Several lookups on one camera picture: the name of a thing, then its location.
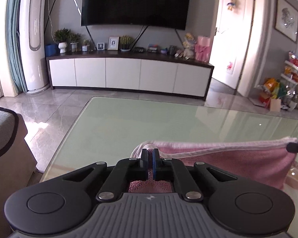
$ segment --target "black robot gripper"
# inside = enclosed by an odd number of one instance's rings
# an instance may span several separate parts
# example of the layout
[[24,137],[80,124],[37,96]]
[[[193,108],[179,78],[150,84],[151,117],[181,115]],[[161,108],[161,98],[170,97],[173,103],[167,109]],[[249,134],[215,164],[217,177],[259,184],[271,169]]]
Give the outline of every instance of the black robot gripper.
[[[128,193],[132,181],[168,181],[171,193]],[[15,192],[12,238],[290,237],[295,214],[281,190],[204,162],[188,167],[155,149],[108,167],[97,162]]]

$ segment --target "black tv screen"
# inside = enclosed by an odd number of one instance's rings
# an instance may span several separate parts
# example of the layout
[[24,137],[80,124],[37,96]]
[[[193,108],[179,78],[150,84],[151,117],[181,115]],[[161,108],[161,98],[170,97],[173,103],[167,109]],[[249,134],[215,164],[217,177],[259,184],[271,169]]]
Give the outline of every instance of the black tv screen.
[[185,29],[189,0],[83,0],[82,26],[135,24]]

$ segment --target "gray ribbed panel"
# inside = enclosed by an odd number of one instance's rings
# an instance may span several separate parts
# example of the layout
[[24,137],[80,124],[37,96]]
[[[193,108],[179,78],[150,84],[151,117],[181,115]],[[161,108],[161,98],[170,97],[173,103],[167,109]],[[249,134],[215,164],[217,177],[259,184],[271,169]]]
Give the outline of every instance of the gray ribbed panel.
[[[221,228],[204,207],[180,199],[177,193],[125,193],[113,203],[99,205],[77,229],[54,238],[239,238]],[[290,238],[282,233],[273,238]],[[14,233],[10,238],[32,238]]]

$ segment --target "curtain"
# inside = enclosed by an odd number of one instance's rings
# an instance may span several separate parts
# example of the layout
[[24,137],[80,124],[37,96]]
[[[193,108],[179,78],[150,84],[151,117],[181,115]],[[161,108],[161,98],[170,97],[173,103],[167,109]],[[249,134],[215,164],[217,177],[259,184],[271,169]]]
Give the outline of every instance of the curtain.
[[20,56],[19,42],[20,0],[8,0],[6,15],[6,44],[10,75],[18,92],[27,92]]

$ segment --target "dark wood countertop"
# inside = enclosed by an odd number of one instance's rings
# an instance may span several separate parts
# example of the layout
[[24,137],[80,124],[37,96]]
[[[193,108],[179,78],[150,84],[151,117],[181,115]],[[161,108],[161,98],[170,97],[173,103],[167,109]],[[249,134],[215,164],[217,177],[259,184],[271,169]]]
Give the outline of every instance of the dark wood countertop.
[[133,53],[133,52],[121,52],[121,51],[92,51],[92,52],[66,52],[64,54],[53,55],[47,57],[47,60],[55,60],[55,59],[69,59],[69,58],[97,58],[97,57],[113,57],[113,58],[133,58],[133,59],[146,59],[146,60],[158,60],[165,62],[174,62],[174,63],[184,63],[189,65],[201,66],[210,69],[214,69],[214,66],[209,63],[204,63],[201,61],[197,61],[194,59],[185,60],[182,58],[177,58],[174,56],[163,55],[163,54],[155,54],[155,53]]

